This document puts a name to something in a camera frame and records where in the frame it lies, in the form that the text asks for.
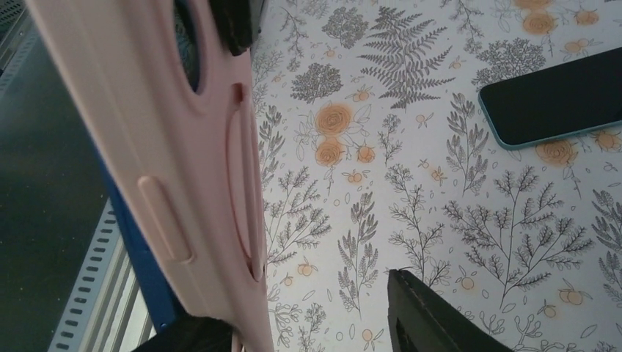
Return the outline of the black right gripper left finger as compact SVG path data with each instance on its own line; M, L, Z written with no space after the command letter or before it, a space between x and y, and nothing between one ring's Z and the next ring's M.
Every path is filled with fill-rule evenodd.
M183 316L133 352L230 352L233 328L208 317Z

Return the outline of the teal edged black phone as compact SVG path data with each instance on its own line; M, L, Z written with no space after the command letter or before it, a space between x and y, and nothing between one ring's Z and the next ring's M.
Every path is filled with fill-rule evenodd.
M506 150L620 125L621 49L489 84L478 102Z

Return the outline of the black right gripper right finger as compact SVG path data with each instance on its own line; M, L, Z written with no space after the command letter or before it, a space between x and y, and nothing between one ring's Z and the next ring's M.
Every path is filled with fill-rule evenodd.
M394 352L511 352L407 270L389 271L387 295Z

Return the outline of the pink silicone phone case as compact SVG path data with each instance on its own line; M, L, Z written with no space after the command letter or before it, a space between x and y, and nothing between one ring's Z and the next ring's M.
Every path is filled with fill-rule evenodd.
M27 6L185 311L272 351L251 49L230 53L209 1Z

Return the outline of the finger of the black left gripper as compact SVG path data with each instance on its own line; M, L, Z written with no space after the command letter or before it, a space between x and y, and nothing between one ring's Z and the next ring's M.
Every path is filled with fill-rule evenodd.
M223 45L233 56L247 52L261 33L264 0L210 0Z

